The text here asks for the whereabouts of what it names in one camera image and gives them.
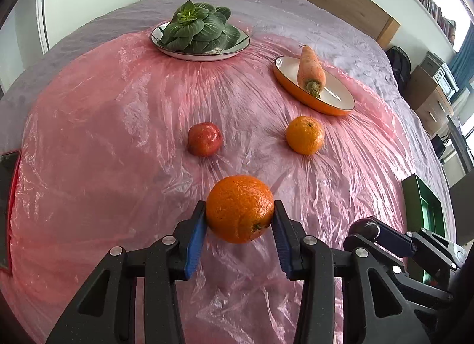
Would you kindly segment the orange mandarin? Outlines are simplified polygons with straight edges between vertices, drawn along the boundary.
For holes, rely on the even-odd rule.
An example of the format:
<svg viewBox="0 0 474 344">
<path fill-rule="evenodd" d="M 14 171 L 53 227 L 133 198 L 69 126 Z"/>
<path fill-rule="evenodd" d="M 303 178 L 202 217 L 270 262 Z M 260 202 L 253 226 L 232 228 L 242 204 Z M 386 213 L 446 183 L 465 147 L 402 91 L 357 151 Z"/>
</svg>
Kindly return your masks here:
<svg viewBox="0 0 474 344">
<path fill-rule="evenodd" d="M 293 151 L 310 156 L 324 145 L 325 130 L 316 119 L 300 116 L 289 123 L 285 138 Z"/>
<path fill-rule="evenodd" d="M 206 222 L 228 243 L 248 243 L 270 226 L 274 213 L 270 188 L 250 175 L 232 175 L 214 185 L 206 199 Z"/>
</svg>

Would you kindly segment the red apple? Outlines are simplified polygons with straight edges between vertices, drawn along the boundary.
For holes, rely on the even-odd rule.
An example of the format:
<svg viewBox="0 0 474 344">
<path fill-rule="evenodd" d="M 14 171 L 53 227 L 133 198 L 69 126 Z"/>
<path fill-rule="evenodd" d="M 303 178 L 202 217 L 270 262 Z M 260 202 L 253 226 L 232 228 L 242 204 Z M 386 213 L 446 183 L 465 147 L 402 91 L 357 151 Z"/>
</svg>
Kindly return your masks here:
<svg viewBox="0 0 474 344">
<path fill-rule="evenodd" d="M 215 154 L 223 144 L 220 129 L 211 122 L 193 125 L 188 131 L 187 150 L 198 157 L 209 157 Z"/>
</svg>

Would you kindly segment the dark plum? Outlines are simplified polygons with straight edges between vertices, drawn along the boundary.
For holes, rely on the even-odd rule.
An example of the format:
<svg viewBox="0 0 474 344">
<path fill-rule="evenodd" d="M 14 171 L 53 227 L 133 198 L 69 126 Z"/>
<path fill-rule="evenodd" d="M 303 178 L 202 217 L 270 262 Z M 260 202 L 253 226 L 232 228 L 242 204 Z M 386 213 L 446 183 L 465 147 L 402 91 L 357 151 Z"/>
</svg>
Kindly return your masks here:
<svg viewBox="0 0 474 344">
<path fill-rule="evenodd" d="M 376 242 L 380 236 L 381 229 L 376 219 L 363 218 L 358 219 L 351 224 L 348 235 L 361 235 L 370 242 Z"/>
</svg>

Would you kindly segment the green tray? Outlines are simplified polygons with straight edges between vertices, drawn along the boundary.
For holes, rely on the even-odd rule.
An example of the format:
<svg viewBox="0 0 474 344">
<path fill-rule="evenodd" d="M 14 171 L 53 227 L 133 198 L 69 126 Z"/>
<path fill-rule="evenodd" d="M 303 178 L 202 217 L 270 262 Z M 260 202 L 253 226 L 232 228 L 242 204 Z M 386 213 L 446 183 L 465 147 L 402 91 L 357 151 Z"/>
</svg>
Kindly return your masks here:
<svg viewBox="0 0 474 344">
<path fill-rule="evenodd" d="M 441 202 L 426 183 L 416 174 L 402 181 L 406 208 L 406 229 L 417 232 L 421 228 L 445 237 L 445 223 Z"/>
</svg>

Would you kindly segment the desk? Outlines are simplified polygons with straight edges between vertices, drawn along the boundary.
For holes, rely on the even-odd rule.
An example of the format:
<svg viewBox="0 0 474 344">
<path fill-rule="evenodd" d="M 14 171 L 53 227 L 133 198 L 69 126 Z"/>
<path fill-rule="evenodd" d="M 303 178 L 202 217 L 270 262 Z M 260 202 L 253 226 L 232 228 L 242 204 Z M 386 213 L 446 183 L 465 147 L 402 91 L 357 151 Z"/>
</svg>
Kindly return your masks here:
<svg viewBox="0 0 474 344">
<path fill-rule="evenodd" d="M 431 138 L 431 144 L 448 185 L 453 187 L 473 171 L 473 145 L 469 145 L 467 141 L 473 135 L 473 130 L 464 135 L 456 117 L 446 115 L 445 119 L 446 123 Z"/>
</svg>

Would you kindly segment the pink plastic sheet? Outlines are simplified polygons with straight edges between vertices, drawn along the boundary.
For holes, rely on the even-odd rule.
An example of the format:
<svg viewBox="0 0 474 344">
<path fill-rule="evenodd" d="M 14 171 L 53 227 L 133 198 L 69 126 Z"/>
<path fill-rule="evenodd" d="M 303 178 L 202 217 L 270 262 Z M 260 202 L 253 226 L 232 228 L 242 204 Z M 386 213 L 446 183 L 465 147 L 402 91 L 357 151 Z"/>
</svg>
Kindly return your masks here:
<svg viewBox="0 0 474 344">
<path fill-rule="evenodd" d="M 365 216 L 404 227 L 401 182 L 414 160 L 398 116 L 328 62 L 353 94 L 354 111 L 330 117 L 302 105 L 272 72 L 277 57 L 299 49 L 260 33 L 229 60 L 192 63 L 163 55 L 142 31 L 105 42 L 53 77 L 26 120 L 13 271 L 1 276 L 10 308 L 37 343 L 108 249 L 148 247 L 227 176 L 266 183 L 291 218 L 334 248 Z M 300 116 L 324 127 L 314 155 L 286 141 Z M 223 136 L 209 157 L 187 150 L 189 129 L 202 122 Z"/>
</svg>

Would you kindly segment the wooden dresser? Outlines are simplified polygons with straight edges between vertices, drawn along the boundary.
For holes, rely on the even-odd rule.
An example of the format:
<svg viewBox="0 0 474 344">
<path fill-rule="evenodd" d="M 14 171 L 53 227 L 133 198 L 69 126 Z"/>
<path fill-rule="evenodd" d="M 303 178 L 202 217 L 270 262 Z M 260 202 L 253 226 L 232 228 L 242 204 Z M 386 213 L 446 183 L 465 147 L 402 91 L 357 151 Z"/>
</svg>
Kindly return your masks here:
<svg viewBox="0 0 474 344">
<path fill-rule="evenodd" d="M 454 115 L 451 103 L 440 85 L 420 66 L 411 73 L 403 98 L 418 115 L 431 138 L 448 125 L 448 117 Z"/>
</svg>

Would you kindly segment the orange oval dish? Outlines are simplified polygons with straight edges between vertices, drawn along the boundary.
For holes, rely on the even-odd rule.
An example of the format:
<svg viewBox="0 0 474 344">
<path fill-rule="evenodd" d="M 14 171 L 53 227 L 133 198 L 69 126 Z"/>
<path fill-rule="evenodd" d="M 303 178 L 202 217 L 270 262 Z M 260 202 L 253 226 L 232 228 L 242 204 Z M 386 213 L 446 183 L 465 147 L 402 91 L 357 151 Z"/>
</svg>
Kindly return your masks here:
<svg viewBox="0 0 474 344">
<path fill-rule="evenodd" d="M 324 86 L 315 80 L 300 83 L 299 66 L 296 57 L 280 56 L 274 60 L 273 73 L 281 86 L 300 103 L 331 116 L 345 116 L 354 110 L 353 95 L 335 76 L 324 71 Z"/>
</svg>

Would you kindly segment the smartphone in red case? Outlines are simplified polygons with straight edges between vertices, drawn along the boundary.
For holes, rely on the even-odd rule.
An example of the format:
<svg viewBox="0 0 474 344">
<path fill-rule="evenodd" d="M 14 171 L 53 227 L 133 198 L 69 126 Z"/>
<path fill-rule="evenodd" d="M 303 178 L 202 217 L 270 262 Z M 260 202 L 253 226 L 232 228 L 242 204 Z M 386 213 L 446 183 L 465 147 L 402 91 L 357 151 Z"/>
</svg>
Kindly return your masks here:
<svg viewBox="0 0 474 344">
<path fill-rule="evenodd" d="M 18 183 L 18 168 L 21 150 L 13 150 L 1 155 L 1 271 L 10 275 L 12 263 L 10 254 L 10 216 L 15 203 L 15 190 Z"/>
</svg>

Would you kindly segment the blue curtain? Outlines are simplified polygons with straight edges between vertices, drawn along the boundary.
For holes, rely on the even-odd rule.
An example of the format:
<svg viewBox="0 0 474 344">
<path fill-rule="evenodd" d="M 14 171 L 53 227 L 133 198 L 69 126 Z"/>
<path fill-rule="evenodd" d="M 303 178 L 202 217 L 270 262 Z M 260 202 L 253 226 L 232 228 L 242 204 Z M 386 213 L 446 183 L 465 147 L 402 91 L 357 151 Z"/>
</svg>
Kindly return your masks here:
<svg viewBox="0 0 474 344">
<path fill-rule="evenodd" d="M 474 59 L 474 26 L 470 23 L 464 42 L 459 52 L 448 64 L 451 74 L 460 90 L 470 86 L 470 80 L 473 78 L 473 59 Z"/>
</svg>

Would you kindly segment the black backpack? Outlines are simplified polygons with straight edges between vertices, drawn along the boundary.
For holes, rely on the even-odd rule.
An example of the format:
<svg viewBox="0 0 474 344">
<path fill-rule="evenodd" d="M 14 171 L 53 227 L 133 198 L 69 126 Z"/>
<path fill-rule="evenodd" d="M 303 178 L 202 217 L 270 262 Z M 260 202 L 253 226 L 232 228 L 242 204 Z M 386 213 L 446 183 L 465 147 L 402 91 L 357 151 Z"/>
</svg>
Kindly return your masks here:
<svg viewBox="0 0 474 344">
<path fill-rule="evenodd" d="M 404 94 L 411 79 L 411 61 L 406 52 L 398 46 L 389 48 L 386 51 L 386 56 L 391 64 L 398 91 Z"/>
</svg>

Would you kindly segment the carrot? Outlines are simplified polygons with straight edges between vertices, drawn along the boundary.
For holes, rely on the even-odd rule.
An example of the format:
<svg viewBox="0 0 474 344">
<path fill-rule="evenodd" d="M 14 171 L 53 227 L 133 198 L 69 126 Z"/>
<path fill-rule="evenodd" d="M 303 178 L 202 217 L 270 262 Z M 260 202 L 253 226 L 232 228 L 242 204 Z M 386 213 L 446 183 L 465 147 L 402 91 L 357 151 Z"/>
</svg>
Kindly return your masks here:
<svg viewBox="0 0 474 344">
<path fill-rule="evenodd" d="M 320 98 L 325 89 L 325 70 L 323 70 L 315 51 L 308 45 L 301 49 L 297 83 L 314 98 Z"/>
</svg>

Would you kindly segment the white enamel plate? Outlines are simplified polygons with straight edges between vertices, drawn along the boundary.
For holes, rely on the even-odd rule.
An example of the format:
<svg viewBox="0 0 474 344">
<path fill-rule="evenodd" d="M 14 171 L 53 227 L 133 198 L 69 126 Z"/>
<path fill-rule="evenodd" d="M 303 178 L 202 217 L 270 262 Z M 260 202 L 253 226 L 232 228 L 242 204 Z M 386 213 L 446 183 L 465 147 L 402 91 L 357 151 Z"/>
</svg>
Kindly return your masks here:
<svg viewBox="0 0 474 344">
<path fill-rule="evenodd" d="M 159 51 L 163 52 L 167 56 L 171 56 L 179 60 L 194 62 L 226 60 L 240 54 L 242 51 L 248 48 L 251 43 L 251 39 L 247 32 L 237 28 L 239 33 L 238 39 L 236 40 L 235 44 L 229 48 L 220 46 L 220 42 L 218 40 L 211 40 L 210 42 L 191 42 L 184 51 L 172 51 L 161 43 L 161 38 L 163 37 L 163 33 L 168 24 L 168 22 L 158 24 L 149 34 L 149 39 Z"/>
</svg>

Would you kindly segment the bok choy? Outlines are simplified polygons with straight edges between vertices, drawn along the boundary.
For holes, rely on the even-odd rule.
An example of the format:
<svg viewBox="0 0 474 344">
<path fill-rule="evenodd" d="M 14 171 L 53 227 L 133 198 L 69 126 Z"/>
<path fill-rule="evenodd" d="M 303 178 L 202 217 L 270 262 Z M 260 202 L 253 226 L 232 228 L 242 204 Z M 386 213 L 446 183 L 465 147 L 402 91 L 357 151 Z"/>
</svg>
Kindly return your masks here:
<svg viewBox="0 0 474 344">
<path fill-rule="evenodd" d="M 230 16 L 228 7 L 188 0 L 174 12 L 161 43 L 177 52 L 184 51 L 191 42 L 211 40 L 218 40 L 220 46 L 229 48 L 239 36 L 237 28 L 228 22 Z"/>
</svg>

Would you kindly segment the purple bed sheet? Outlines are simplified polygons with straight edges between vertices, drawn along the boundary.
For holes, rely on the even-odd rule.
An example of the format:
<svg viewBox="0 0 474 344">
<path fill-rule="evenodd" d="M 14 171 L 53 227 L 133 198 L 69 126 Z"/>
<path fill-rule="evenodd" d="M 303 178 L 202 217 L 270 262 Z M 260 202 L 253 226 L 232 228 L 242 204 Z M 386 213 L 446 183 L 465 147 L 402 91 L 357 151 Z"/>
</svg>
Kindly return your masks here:
<svg viewBox="0 0 474 344">
<path fill-rule="evenodd" d="M 125 33 L 144 31 L 169 19 L 187 0 L 144 0 L 86 23 L 60 40 L 27 68 L 1 99 L 1 150 L 17 149 L 26 116 L 39 93 L 77 57 Z M 297 42 L 309 40 L 322 59 L 375 91 L 398 116 L 410 145 L 416 174 L 436 194 L 446 219 L 453 219 L 449 185 L 419 117 L 398 92 L 385 52 L 345 21 L 306 0 L 193 0 L 230 7 L 252 35 L 270 33 Z"/>
</svg>

